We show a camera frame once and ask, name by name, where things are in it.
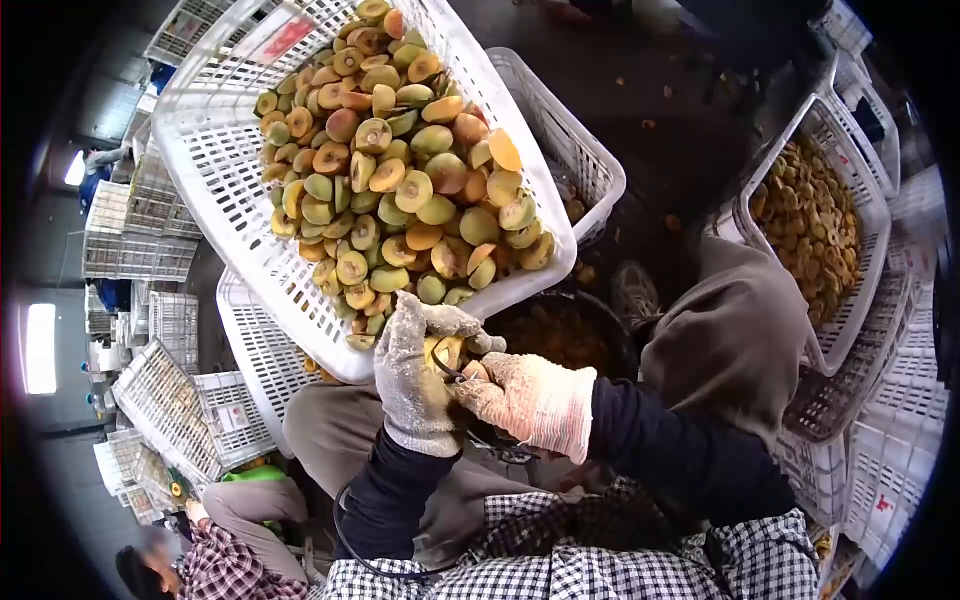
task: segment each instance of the worker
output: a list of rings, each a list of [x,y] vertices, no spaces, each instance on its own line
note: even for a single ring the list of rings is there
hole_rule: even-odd
[[[375,383],[305,386],[283,423],[327,493],[348,484],[326,597],[815,596],[804,515],[770,454],[806,304],[763,252],[707,238],[701,258],[643,349],[640,384],[503,353],[480,320],[397,292]],[[445,386],[424,362],[428,332],[486,353],[490,382]],[[602,495],[500,477],[462,458],[462,407],[619,477]]]
[[[100,181],[109,181],[110,174],[113,171],[113,164],[123,158],[133,160],[133,148],[127,142],[124,142],[120,148],[115,150],[95,150],[93,148],[86,151],[84,155],[84,178],[77,186],[77,192],[80,197],[80,214],[85,215],[93,204],[93,195],[97,191],[97,185]]]
[[[308,584],[297,558],[265,520],[306,521],[289,477],[207,486],[186,506],[192,546],[161,527],[140,529],[137,545],[116,555],[117,571],[138,600],[302,600]]]

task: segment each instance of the black cable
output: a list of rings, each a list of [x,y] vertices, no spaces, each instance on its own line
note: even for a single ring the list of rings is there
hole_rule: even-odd
[[[430,569],[428,571],[423,571],[420,573],[388,573],[386,571],[381,571],[380,569],[376,568],[375,566],[368,563],[364,559],[361,559],[359,556],[357,556],[357,553],[353,551],[353,548],[350,547],[349,542],[347,542],[347,537],[344,536],[344,532],[340,529],[340,517],[341,517],[340,499],[344,497],[344,493],[347,492],[347,489],[349,487],[350,487],[350,483],[347,483],[345,486],[343,486],[340,489],[339,492],[337,492],[336,497],[333,498],[333,526],[337,530],[337,538],[340,539],[340,542],[347,549],[347,552],[350,553],[350,556],[352,556],[354,560],[362,564],[364,568],[366,568],[369,572],[373,573],[374,575],[379,575],[380,577],[389,577],[391,579],[422,579],[424,577],[430,577],[432,575],[443,573],[444,571],[448,571],[451,568],[454,568],[455,566],[457,566],[456,564],[448,564],[447,566]]]

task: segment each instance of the gray pants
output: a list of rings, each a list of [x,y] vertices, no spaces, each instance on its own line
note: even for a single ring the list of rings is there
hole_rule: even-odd
[[[210,519],[244,542],[267,570],[307,581],[297,558],[261,524],[281,518],[306,520],[306,503],[293,479],[215,483],[204,492],[203,503]]]
[[[667,311],[642,353],[644,382],[668,407],[711,412],[771,444],[796,391],[806,303],[793,277],[762,252],[708,238],[701,261],[700,282]],[[367,463],[382,424],[373,385],[314,384],[290,400],[283,434],[333,496]],[[484,497],[531,490],[460,460],[427,501],[415,558],[428,566],[456,559],[483,526]]]

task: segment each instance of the hand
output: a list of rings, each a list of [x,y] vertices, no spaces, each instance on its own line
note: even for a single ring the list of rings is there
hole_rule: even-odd
[[[423,340],[429,328],[436,335],[465,338],[470,348],[481,353],[504,349],[503,338],[487,335],[482,325],[456,306],[430,306],[413,294],[396,293],[396,312],[373,354],[383,426],[394,442],[431,456],[460,452],[461,436],[448,413],[452,398],[441,376],[427,367]]]
[[[596,369],[571,371],[535,354],[500,352],[480,363],[490,382],[471,379],[453,386],[471,413],[526,444],[570,457],[574,465],[587,459]]]
[[[206,529],[204,526],[209,524],[210,515],[206,513],[203,502],[199,502],[193,498],[187,498],[186,504],[183,506],[183,511],[186,513],[186,517],[190,522],[201,529]]]

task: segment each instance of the dirty cotton glove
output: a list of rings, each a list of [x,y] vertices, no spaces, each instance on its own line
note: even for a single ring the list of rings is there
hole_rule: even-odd
[[[452,387],[471,413],[525,444],[565,454],[574,465],[587,459],[596,369],[571,371],[535,354],[500,352],[480,363],[490,382],[470,379]]]
[[[383,427],[394,442],[442,458],[460,452],[462,435],[448,414],[452,397],[441,376],[427,367],[423,340],[429,328],[437,335],[458,335],[474,344],[505,346],[502,338],[484,333],[482,325],[455,306],[424,305],[413,294],[396,293],[396,312],[373,354]]]

